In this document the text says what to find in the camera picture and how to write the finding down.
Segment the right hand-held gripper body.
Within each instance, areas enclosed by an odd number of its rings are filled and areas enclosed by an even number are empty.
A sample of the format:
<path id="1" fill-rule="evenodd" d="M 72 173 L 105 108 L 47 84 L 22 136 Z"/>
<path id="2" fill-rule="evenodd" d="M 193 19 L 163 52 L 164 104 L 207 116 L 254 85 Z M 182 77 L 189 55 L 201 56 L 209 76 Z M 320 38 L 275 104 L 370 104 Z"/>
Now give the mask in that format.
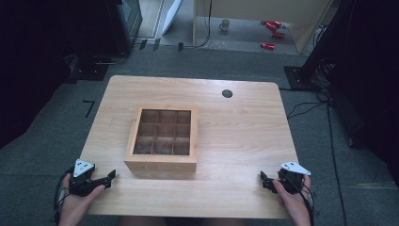
<path id="1" fill-rule="evenodd" d="M 296 194 L 301 191 L 302 180 L 305 175 L 311 176 L 311 172 L 297 162 L 285 162 L 280 164 L 278 171 L 279 181 L 287 192 Z"/>

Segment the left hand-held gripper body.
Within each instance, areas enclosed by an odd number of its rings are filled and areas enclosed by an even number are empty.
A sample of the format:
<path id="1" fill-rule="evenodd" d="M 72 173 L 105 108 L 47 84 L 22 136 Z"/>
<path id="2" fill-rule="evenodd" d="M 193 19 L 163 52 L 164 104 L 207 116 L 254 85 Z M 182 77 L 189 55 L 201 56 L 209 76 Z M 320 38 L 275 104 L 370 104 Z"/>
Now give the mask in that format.
<path id="1" fill-rule="evenodd" d="M 94 181 L 91 175 L 95 170 L 95 165 L 87 161 L 77 159 L 73 168 L 72 177 L 69 182 L 69 191 L 71 194 L 86 197 L 94 188 Z"/>

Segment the wooden compartment box glass lid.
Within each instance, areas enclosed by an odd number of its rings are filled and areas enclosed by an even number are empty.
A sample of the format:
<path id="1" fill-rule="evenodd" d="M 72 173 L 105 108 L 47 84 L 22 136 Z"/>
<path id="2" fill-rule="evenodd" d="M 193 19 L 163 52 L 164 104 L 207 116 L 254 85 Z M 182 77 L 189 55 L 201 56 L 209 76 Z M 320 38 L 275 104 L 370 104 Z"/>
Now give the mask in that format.
<path id="1" fill-rule="evenodd" d="M 198 108 L 194 105 L 138 105 L 124 163 L 131 171 L 195 173 Z"/>

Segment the person's left hand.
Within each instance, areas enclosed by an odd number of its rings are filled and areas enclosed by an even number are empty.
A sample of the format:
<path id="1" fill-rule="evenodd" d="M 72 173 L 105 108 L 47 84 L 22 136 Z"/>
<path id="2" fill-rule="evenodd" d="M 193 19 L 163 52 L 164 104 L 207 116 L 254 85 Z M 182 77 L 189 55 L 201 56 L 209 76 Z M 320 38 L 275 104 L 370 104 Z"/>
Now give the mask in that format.
<path id="1" fill-rule="evenodd" d="M 87 214 L 91 203 L 105 190 L 104 185 L 99 185 L 86 197 L 79 197 L 69 194 L 69 181 L 71 175 L 68 173 L 63 179 L 62 185 L 66 188 L 66 197 L 63 200 L 60 220 L 58 226 L 80 226 L 84 216 Z"/>

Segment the person's right hand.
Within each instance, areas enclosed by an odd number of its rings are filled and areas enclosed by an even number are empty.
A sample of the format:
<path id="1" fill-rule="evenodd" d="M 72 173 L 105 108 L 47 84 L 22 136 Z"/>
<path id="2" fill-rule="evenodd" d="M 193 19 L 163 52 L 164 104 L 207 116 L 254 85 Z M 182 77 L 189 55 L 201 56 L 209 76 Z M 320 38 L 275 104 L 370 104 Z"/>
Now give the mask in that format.
<path id="1" fill-rule="evenodd" d="M 290 194 L 280 181 L 273 181 L 279 194 L 279 204 L 286 209 L 293 226 L 311 226 L 311 217 L 306 205 L 310 196 L 311 178 L 305 175 L 303 183 L 304 187 L 300 193 Z"/>

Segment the black stand base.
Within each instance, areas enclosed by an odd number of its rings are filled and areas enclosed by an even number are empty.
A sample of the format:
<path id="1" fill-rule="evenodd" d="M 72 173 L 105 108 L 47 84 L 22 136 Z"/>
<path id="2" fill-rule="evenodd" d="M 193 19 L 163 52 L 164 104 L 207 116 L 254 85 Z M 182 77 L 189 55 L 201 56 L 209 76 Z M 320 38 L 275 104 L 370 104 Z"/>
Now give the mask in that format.
<path id="1" fill-rule="evenodd" d="M 316 83 L 314 73 L 306 71 L 303 67 L 285 66 L 284 72 L 291 90 L 317 91 L 322 86 Z"/>

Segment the black floor plate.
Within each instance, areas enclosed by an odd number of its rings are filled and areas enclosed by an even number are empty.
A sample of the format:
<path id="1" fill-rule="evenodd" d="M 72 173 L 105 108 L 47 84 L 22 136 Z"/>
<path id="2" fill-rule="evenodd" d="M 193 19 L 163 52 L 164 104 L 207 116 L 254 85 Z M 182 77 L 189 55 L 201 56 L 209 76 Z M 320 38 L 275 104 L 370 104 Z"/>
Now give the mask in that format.
<path id="1" fill-rule="evenodd" d="M 75 84 L 78 80 L 103 81 L 108 69 L 107 64 L 85 64 L 77 55 L 66 56 L 64 61 L 71 70 L 66 79 L 69 84 Z"/>

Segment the black cabinet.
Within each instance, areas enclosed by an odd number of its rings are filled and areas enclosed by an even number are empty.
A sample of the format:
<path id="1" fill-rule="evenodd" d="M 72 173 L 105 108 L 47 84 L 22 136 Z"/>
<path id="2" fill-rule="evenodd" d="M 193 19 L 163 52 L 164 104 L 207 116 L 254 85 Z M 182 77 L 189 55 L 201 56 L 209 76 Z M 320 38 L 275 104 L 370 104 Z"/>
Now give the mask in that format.
<path id="1" fill-rule="evenodd" d="M 138 0 L 105 0 L 118 54 L 128 54 L 142 24 Z"/>

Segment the red metal part with white end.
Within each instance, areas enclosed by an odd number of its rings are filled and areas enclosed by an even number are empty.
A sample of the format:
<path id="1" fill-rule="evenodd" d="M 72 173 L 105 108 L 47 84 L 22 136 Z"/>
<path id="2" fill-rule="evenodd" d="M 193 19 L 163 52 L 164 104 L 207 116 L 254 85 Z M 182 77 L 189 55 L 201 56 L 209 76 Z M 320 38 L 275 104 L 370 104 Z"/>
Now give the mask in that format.
<path id="1" fill-rule="evenodd" d="M 261 21 L 261 25 L 264 25 L 266 28 L 273 32 L 281 28 L 281 23 L 276 21 Z"/>

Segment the white board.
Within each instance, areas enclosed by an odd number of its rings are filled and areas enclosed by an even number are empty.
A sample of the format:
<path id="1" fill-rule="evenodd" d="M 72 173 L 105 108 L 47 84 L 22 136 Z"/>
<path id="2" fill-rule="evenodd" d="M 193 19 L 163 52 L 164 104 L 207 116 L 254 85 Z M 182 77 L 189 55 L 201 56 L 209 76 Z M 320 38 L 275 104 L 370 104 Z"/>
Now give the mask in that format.
<path id="1" fill-rule="evenodd" d="M 172 5 L 170 6 L 162 29 L 163 35 L 165 35 L 168 32 L 169 28 L 171 27 L 182 3 L 183 0 L 174 0 Z"/>

